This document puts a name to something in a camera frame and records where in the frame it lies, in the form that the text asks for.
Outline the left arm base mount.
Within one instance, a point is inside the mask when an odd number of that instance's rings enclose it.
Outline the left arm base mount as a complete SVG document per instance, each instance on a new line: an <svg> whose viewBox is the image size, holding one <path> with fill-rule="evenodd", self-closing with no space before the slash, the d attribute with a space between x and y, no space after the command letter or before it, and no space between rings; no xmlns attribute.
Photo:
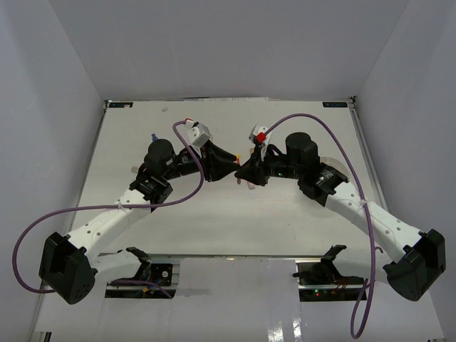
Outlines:
<svg viewBox="0 0 456 342"><path fill-rule="evenodd" d="M139 268L130 278L120 278L109 283L105 298L112 299L173 299L177 281L173 280L174 265L154 262L144 251L128 247L126 252L135 256Z"/></svg>

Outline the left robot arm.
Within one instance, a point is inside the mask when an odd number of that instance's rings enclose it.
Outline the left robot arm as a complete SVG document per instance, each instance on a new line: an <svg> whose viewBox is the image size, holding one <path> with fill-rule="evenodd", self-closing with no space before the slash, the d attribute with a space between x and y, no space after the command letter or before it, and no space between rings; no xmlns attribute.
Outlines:
<svg viewBox="0 0 456 342"><path fill-rule="evenodd" d="M235 155L207 141L196 155L194 150L175 153L166 139L152 142L136 179L114 208L62 236L55 232L44 244L39 276L68 304L84 299L98 282L128 280L144 284L150 279L150 258L136 247L114 254L103 250L134 223L151 214L155 205L170 196L170 180L202 173L204 180L216 182L235 172Z"/></svg>

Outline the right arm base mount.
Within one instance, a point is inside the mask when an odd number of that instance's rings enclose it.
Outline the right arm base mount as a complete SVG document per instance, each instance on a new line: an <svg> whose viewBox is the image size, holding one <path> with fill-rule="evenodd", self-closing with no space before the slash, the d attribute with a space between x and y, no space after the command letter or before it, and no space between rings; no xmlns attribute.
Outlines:
<svg viewBox="0 0 456 342"><path fill-rule="evenodd" d="M323 256L296 260L296 271L292 276L299 284L301 303L356 301L364 279L343 276L333 264L344 249L345 245L337 244Z"/></svg>

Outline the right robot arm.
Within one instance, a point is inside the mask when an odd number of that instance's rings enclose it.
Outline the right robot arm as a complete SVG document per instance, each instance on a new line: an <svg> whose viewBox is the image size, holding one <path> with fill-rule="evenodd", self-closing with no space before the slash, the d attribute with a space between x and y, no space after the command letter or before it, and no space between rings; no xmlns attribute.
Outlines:
<svg viewBox="0 0 456 342"><path fill-rule="evenodd" d="M377 245L389 256L375 271L377 280L389 284L409 301L418 301L446 270L445 238L431 229L423 232L361 198L352 182L337 169L320 161L317 144L306 133L286 137L286 151L268 144L265 133L252 133L255 148L235 176L257 186L270 177L297 181L301 192L347 219L364 233L373 233Z"/></svg>

